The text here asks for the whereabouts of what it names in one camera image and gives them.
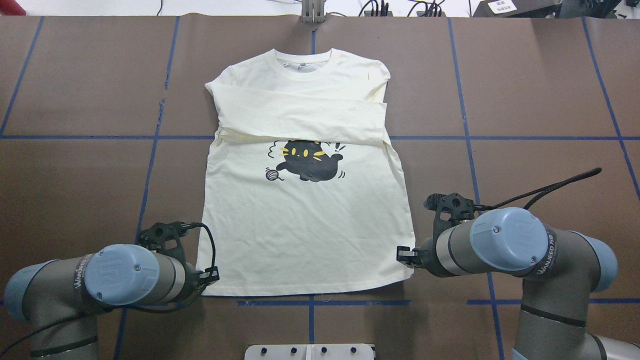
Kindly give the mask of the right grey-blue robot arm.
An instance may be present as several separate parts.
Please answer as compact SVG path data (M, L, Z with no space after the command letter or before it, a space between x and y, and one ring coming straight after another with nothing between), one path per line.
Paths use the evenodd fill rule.
M447 228L397 260L447 278L499 272L522 280L515 360L637 360L639 345L586 330L590 295L618 274L601 240L542 223L519 207L485 212Z

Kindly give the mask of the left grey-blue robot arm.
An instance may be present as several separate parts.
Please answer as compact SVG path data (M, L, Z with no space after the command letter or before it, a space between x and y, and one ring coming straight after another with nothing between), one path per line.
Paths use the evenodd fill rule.
M20 269L7 281L4 305L11 317L32 325L24 337L31 360L97 360L98 316L187 305L219 278L216 266L198 270L137 244L112 244Z

